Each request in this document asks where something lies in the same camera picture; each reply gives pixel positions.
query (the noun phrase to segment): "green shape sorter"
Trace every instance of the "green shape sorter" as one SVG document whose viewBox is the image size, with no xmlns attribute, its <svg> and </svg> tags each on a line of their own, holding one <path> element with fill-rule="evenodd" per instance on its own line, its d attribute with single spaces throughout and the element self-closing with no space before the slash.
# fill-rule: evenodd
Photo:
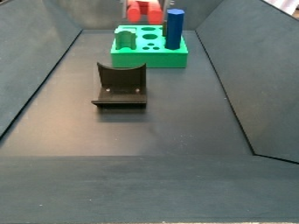
<svg viewBox="0 0 299 224">
<path fill-rule="evenodd" d="M 162 25 L 121 25 L 119 30 L 137 33 L 137 49 L 123 47 L 118 50 L 117 40 L 111 48 L 113 67 L 138 67 L 146 63 L 147 67 L 186 67 L 189 49 L 182 38 L 178 50 L 165 48 Z"/>
</svg>

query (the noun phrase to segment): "hole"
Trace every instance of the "hole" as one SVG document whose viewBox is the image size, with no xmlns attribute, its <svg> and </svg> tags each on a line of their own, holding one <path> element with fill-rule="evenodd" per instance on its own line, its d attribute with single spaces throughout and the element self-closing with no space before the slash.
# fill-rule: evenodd
<svg viewBox="0 0 299 224">
<path fill-rule="evenodd" d="M 147 32 L 151 32 L 151 31 L 155 30 L 155 28 L 154 27 L 143 27 L 142 30 L 143 31 L 147 31 Z"/>
<path fill-rule="evenodd" d="M 145 39 L 158 39 L 158 36 L 155 34 L 146 34 L 143 36 Z"/>
</svg>

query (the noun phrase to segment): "blue cylinder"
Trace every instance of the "blue cylinder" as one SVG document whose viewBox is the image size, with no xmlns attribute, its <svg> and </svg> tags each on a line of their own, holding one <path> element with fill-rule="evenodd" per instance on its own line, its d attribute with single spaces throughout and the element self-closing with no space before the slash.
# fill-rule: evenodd
<svg viewBox="0 0 299 224">
<path fill-rule="evenodd" d="M 177 50 L 181 49 L 183 36 L 183 16 L 185 11 L 170 9 L 167 11 L 167 34 L 165 48 Z"/>
</svg>

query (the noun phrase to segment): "gray surface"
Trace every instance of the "gray surface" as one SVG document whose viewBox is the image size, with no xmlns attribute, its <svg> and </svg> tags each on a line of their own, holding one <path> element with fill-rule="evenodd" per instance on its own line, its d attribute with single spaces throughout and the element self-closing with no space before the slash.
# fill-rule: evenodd
<svg viewBox="0 0 299 224">
<path fill-rule="evenodd" d="M 299 221 L 299 166 L 262 157 L 3 157 L 0 223 Z"/>
<path fill-rule="evenodd" d="M 147 108 L 103 109 L 98 62 L 113 31 L 86 31 L 0 146 L 0 156 L 250 155 L 195 31 L 189 66 L 147 69 Z"/>
<path fill-rule="evenodd" d="M 114 30 L 123 25 L 122 4 L 118 0 L 56 0 L 84 29 Z M 223 0 L 177 0 L 175 8 L 186 10 L 185 30 L 195 30 Z"/>
<path fill-rule="evenodd" d="M 0 6 L 0 136 L 66 53 L 80 28 L 52 0 Z"/>
<path fill-rule="evenodd" d="M 197 31 L 255 153 L 299 162 L 298 20 L 226 0 Z"/>
</svg>

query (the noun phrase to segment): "black object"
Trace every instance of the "black object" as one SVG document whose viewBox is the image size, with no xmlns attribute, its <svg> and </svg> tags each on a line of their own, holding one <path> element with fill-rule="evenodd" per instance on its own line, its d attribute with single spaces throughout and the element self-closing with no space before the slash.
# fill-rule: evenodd
<svg viewBox="0 0 299 224">
<path fill-rule="evenodd" d="M 115 104 L 146 105 L 146 64 L 134 68 L 113 68 L 98 63 L 102 82 L 98 106 Z"/>
</svg>

